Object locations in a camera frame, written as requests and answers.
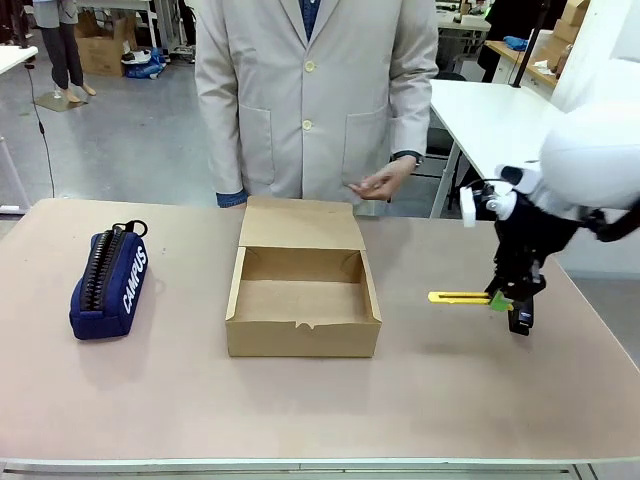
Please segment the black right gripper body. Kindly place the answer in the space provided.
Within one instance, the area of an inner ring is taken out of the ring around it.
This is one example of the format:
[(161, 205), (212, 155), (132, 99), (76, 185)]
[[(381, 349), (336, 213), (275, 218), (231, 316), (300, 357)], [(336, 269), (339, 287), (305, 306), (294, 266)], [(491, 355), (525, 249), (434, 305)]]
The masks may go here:
[(566, 247), (580, 223), (551, 215), (516, 193), (511, 214), (494, 227), (499, 245), (492, 287), (545, 288), (541, 269), (547, 257)]

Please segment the person left hand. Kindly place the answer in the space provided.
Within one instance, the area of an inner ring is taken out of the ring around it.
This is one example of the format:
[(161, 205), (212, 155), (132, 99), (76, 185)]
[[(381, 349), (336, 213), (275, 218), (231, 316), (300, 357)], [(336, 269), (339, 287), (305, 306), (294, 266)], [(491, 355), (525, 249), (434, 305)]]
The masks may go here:
[(363, 200), (390, 200), (403, 182), (413, 173), (416, 158), (406, 155), (389, 162), (375, 174), (349, 188)]

